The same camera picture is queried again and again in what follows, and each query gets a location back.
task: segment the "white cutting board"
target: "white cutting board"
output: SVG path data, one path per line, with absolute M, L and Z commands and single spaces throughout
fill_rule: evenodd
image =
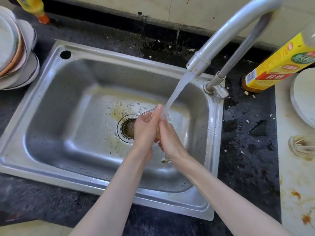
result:
M 295 236 L 315 235 L 315 158 L 294 155 L 288 140 L 294 135 L 315 135 L 295 112 L 290 87 L 295 76 L 275 85 L 282 225 Z

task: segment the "water stream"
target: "water stream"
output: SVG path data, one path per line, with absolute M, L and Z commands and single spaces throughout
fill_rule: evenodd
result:
M 186 73 L 183 75 L 182 79 L 179 80 L 174 92 L 172 93 L 171 97 L 168 99 L 163 113 L 167 115 L 169 108 L 173 104 L 173 102 L 177 99 L 178 95 L 181 93 L 181 91 L 184 89 L 184 87 L 195 77 L 190 71 L 186 71 Z

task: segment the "plastic bottle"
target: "plastic bottle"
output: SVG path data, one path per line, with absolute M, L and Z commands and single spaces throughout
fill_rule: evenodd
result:
M 242 89 L 259 93 L 315 63 L 315 22 L 262 62 L 241 81 Z
M 44 3 L 42 0 L 17 0 L 18 3 L 22 6 L 22 8 L 29 12 L 34 14 L 38 19 L 40 23 L 48 24 L 49 18 L 46 16 L 44 12 Z

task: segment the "red bottle cap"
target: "red bottle cap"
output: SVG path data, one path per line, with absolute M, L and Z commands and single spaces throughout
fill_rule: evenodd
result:
M 49 18 L 48 18 L 48 16 L 46 16 L 46 14 L 44 14 L 42 16 L 37 16 L 37 18 L 39 19 L 40 23 L 44 23 L 44 24 L 49 23 Z

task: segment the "black countertop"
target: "black countertop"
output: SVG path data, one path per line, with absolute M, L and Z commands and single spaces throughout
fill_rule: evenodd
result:
M 14 13 L 19 19 L 28 21 L 36 30 L 37 45 L 34 51 L 41 64 L 55 40 L 62 39 L 145 59 L 151 56 L 154 61 L 185 67 L 193 55 L 189 50 L 201 47 L 207 40 L 205 36 L 182 31 L 176 39 L 176 31 L 161 27 L 156 27 L 157 38 L 154 38 L 154 26 L 143 24 L 138 28 L 139 22 L 126 18 L 131 25 L 136 26 L 128 26 L 130 32 L 121 23 L 115 29 L 48 14 L 52 24 L 44 25 L 19 7 L 14 9 Z M 214 75 L 220 70 L 237 46 L 229 44 L 212 61 L 206 73 Z M 267 51 L 252 48 L 227 76 L 226 86 L 230 97 L 224 101 L 218 178 L 280 222 L 274 88 L 257 94 L 256 98 L 245 95 L 240 88 L 240 78 L 255 68 L 268 54 Z M 27 89 L 28 87 L 0 91 L 0 135 Z M 98 196 L 0 173 L 0 224 L 41 219 L 74 227 L 97 198 Z M 132 205 L 124 235 L 231 235 L 231 232 L 217 214 L 209 222 Z

